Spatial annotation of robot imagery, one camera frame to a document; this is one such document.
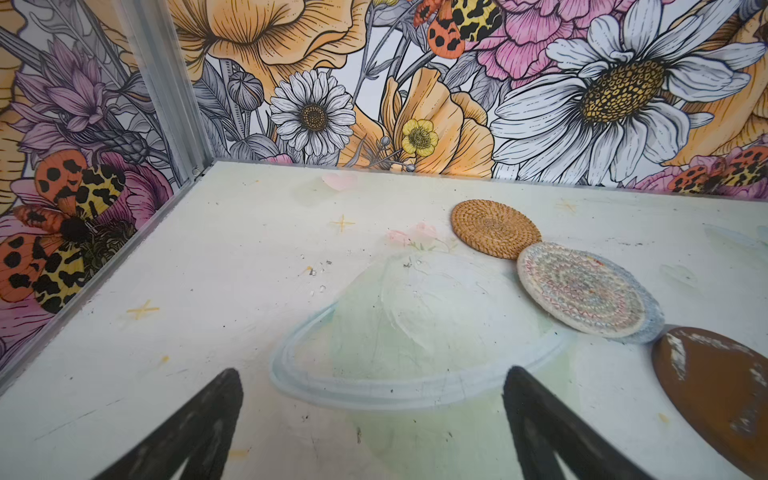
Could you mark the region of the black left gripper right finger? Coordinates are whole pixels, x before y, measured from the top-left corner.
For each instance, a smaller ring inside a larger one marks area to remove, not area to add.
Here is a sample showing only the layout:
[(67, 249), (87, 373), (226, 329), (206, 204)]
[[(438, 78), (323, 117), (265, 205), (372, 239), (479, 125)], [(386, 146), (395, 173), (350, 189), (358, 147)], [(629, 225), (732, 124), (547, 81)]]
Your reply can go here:
[(503, 403), (526, 479), (563, 479), (561, 463), (579, 479), (648, 479), (521, 366), (512, 367)]

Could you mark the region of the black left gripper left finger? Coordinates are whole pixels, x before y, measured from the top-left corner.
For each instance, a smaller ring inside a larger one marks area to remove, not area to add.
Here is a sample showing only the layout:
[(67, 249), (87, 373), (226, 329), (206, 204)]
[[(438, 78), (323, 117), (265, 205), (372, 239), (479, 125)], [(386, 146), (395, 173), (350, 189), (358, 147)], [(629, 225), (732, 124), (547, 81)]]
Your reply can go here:
[(243, 404), (239, 372), (227, 368), (98, 479), (220, 479)]

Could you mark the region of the grey-blue braided rope coaster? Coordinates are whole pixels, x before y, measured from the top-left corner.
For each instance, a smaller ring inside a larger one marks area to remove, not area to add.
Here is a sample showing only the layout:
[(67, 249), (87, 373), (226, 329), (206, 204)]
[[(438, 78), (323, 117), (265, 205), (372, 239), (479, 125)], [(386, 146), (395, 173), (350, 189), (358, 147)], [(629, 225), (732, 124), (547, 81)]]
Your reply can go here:
[(595, 255), (594, 258), (607, 265), (637, 291), (645, 310), (645, 320), (637, 332), (619, 338), (612, 338), (612, 341), (624, 344), (647, 344), (654, 341), (665, 327), (664, 313), (658, 301), (629, 271), (599, 255)]

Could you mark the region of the scratched dark brown wooden coaster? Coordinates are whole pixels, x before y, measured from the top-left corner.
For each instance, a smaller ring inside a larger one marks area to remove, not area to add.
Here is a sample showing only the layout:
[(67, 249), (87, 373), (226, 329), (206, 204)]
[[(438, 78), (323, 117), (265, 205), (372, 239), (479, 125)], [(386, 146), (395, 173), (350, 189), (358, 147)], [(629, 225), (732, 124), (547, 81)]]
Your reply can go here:
[(724, 335), (675, 327), (653, 344), (664, 392), (690, 426), (752, 479), (767, 477), (767, 358)]

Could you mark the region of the round woven rattan coaster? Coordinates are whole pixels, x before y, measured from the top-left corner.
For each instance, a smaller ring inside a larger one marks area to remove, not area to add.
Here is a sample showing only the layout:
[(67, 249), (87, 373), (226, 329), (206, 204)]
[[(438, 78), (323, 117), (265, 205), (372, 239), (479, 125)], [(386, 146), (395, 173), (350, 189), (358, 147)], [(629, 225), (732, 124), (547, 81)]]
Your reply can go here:
[(518, 210), (492, 200), (466, 200), (450, 215), (455, 235), (467, 246), (495, 258), (516, 260), (542, 241), (536, 225)]

